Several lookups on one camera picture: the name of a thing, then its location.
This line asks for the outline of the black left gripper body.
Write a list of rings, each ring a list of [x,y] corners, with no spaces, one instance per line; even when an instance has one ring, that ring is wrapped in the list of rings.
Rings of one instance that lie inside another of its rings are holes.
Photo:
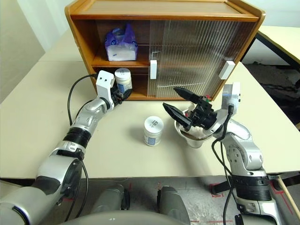
[[[122,94],[117,86],[113,86],[111,89],[111,98],[115,105],[120,105],[126,99],[126,92]]]

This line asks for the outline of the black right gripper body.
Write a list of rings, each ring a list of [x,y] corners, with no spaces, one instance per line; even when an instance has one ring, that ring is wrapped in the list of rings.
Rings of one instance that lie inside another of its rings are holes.
[[[217,113],[212,109],[212,105],[207,101],[206,97],[192,95],[190,101],[196,104],[188,116],[191,120],[190,126],[208,130],[216,122]]]

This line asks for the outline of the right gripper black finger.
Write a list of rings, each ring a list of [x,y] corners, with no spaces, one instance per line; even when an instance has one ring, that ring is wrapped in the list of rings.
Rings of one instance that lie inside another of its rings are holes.
[[[201,97],[191,92],[190,90],[182,87],[174,87],[173,89],[180,97],[187,101],[190,101],[192,103],[199,103],[199,101],[201,101]]]
[[[190,118],[186,117],[182,111],[167,103],[163,103],[163,108],[171,116],[171,118],[182,125],[186,131],[190,130],[192,127],[192,121]]]

